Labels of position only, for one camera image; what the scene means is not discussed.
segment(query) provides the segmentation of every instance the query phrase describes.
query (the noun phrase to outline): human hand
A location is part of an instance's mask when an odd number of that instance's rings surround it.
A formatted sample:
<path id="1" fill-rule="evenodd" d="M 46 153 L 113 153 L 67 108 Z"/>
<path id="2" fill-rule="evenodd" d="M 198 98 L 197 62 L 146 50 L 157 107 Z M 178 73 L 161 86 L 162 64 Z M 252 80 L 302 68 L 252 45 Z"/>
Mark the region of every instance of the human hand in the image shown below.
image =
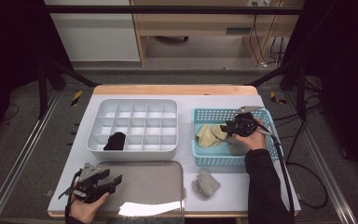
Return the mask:
<path id="1" fill-rule="evenodd" d="M 255 120 L 259 124 L 264 125 L 264 122 L 261 121 L 260 119 L 255 118 Z M 258 131 L 259 129 L 260 128 L 257 127 L 255 132 L 247 137 L 242 137 L 236 133 L 232 134 L 232 136 L 234 137 L 235 140 L 244 144 L 245 147 L 248 149 L 255 150 L 255 149 L 266 148 L 266 136 L 264 134 L 260 133 Z"/>
<path id="2" fill-rule="evenodd" d="M 76 198 L 74 194 L 72 194 L 71 212 L 69 216 L 74 217 L 85 224 L 92 223 L 98 208 L 106 202 L 109 195 L 110 194 L 106 192 L 99 200 L 94 203 L 82 203 Z"/>

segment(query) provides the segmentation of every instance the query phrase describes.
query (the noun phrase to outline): black cloth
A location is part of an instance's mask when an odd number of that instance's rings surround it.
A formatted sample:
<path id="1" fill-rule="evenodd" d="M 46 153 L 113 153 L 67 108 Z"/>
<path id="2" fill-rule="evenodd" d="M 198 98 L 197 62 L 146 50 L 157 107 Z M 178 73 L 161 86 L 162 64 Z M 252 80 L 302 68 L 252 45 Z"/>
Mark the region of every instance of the black cloth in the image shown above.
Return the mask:
<path id="1" fill-rule="evenodd" d="M 250 224 L 292 224 L 281 198 L 281 181 L 266 149 L 251 150 L 245 157 L 249 184 Z"/>

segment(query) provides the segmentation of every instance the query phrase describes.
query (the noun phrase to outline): yellow object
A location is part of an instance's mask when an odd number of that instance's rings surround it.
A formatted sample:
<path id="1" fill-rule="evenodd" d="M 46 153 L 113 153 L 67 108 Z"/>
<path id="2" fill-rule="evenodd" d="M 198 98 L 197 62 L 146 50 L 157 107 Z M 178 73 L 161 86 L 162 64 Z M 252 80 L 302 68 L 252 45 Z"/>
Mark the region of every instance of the yellow object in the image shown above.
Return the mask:
<path id="1" fill-rule="evenodd" d="M 202 125 L 200 131 L 197 133 L 197 137 L 199 138 L 200 147 L 210 147 L 213 144 L 216 144 L 216 141 L 219 141 L 211 132 L 211 128 L 208 124 Z"/>
<path id="2" fill-rule="evenodd" d="M 220 140 L 225 140 L 227 138 L 227 133 L 222 132 L 222 130 L 220 129 L 220 125 L 218 124 L 212 125 L 211 131 L 214 136 L 216 136 Z"/>

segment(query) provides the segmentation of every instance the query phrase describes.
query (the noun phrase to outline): blue basket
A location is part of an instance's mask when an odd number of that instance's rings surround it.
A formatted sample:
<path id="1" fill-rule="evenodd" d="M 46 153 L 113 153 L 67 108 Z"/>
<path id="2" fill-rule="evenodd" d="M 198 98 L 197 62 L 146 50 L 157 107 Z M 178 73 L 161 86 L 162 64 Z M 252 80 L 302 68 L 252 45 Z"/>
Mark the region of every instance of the blue basket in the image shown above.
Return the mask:
<path id="1" fill-rule="evenodd" d="M 196 108 L 193 110 L 192 123 L 194 133 L 197 134 L 204 124 L 223 124 L 226 120 L 234 120 L 236 109 L 211 109 Z M 258 109 L 252 112 L 255 118 L 261 119 L 265 127 L 278 137 L 270 113 L 266 109 Z M 278 159 L 278 153 L 270 137 L 267 136 L 267 150 L 273 161 Z M 227 142 L 222 142 L 218 147 L 199 147 L 197 136 L 191 140 L 193 155 L 198 166 L 243 166 L 245 156 L 232 156 L 228 150 Z"/>

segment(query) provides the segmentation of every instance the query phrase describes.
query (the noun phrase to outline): white table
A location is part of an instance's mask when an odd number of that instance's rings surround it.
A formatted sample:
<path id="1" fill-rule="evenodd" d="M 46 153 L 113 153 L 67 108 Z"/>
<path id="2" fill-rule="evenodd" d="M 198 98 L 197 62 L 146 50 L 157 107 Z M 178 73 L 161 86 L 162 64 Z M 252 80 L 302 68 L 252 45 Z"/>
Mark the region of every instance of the white table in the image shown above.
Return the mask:
<path id="1" fill-rule="evenodd" d="M 97 160 L 87 149 L 87 139 L 100 103 L 106 99 L 158 98 L 172 99 L 178 104 L 178 144 L 175 156 L 172 160 L 180 162 L 183 166 L 184 188 L 186 189 L 185 217 L 246 217 L 248 210 L 249 176 L 245 173 L 244 167 L 208 167 L 207 169 L 211 172 L 212 176 L 221 183 L 221 187 L 207 201 L 201 200 L 191 188 L 191 182 L 197 179 L 197 174 L 201 169 L 196 165 L 195 158 L 191 151 L 191 139 L 194 138 L 191 112 L 197 107 L 238 108 L 243 105 L 264 106 L 261 97 L 255 94 L 255 91 L 249 91 L 249 95 L 247 95 L 247 93 L 243 95 L 241 87 L 230 86 L 141 86 L 142 90 L 143 87 L 146 87 L 148 90 L 143 95 L 137 93 L 137 87 L 127 86 L 123 91 L 119 91 L 124 92 L 124 94 L 111 93 L 116 92 L 114 91 L 115 86 L 101 86 L 97 87 L 94 91 L 78 128 L 76 139 L 62 171 L 60 182 L 48 207 L 49 214 L 52 217 L 63 216 L 67 200 L 65 197 L 58 200 L 58 196 L 70 186 L 74 173 L 77 172 L 79 168 L 83 168 L 85 162 L 90 162 L 94 165 L 102 162 Z M 182 89 L 184 95 L 175 94 L 174 88 Z M 218 95 L 196 94 L 195 92 L 197 91 L 207 94 L 216 93 Z M 275 161 L 274 166 L 281 180 L 283 202 L 289 209 L 286 187 L 279 162 Z M 298 213 L 301 209 L 293 186 L 292 193 L 295 201 L 295 210 L 296 213 Z M 109 211 L 108 201 L 100 208 L 99 214 L 109 216 Z"/>

